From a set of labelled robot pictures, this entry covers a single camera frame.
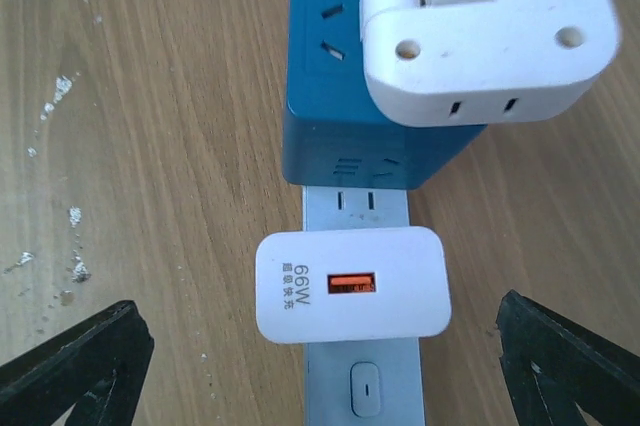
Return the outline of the white cube adapter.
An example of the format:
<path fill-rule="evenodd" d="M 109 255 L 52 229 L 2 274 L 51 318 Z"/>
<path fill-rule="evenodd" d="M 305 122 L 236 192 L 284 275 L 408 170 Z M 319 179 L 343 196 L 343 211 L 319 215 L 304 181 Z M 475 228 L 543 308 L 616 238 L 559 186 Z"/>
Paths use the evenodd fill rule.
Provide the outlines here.
<path fill-rule="evenodd" d="M 360 0 L 368 92 L 407 127 L 532 122 L 616 57 L 613 0 Z"/>

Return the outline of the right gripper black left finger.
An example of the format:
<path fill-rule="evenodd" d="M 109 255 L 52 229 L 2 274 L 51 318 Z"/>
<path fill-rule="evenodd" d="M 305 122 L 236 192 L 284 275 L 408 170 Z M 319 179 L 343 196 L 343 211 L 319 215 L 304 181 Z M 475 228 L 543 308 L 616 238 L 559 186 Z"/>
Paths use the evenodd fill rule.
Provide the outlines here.
<path fill-rule="evenodd" d="M 130 425 L 155 342 L 118 301 L 1 366 L 1 423 Z"/>

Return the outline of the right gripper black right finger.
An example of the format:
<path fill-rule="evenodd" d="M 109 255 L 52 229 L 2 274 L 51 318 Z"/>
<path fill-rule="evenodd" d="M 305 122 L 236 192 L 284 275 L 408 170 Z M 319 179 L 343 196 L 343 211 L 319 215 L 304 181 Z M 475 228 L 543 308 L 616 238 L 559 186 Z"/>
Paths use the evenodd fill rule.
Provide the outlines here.
<path fill-rule="evenodd" d="M 511 290 L 496 325 L 520 425 L 639 423 L 639 357 Z"/>

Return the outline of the light blue power strip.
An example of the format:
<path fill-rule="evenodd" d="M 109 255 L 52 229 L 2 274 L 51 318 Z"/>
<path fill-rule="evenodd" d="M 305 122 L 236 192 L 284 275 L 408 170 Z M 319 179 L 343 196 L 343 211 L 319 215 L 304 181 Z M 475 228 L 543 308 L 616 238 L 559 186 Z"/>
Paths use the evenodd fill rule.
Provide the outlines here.
<path fill-rule="evenodd" d="M 404 191 L 302 188 L 303 229 L 409 224 Z M 304 347 L 306 425 L 424 425 L 416 339 L 314 343 Z"/>

